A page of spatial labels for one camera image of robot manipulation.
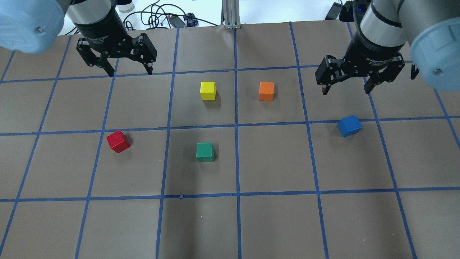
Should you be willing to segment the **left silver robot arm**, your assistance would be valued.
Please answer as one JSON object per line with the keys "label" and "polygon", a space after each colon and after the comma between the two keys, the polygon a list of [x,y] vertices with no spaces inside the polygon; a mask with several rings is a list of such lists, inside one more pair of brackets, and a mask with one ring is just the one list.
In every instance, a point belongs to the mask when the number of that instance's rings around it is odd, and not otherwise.
{"label": "left silver robot arm", "polygon": [[25,54],[41,54],[53,44],[68,16],[82,37],[76,51],[87,66],[115,70],[110,59],[127,58],[153,73],[157,50],[147,34],[131,37],[116,11],[131,0],[2,0],[0,2],[3,48]]}

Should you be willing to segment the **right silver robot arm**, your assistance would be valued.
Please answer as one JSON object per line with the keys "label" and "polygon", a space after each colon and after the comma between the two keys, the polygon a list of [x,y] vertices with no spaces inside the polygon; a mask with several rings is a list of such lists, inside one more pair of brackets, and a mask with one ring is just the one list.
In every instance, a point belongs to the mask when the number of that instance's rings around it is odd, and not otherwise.
{"label": "right silver robot arm", "polygon": [[410,78],[421,75],[437,91],[459,90],[460,4],[458,0],[350,0],[339,19],[356,32],[343,58],[327,55],[315,72],[322,93],[349,78],[367,77],[369,94],[393,82],[405,66],[400,52],[410,46]]}

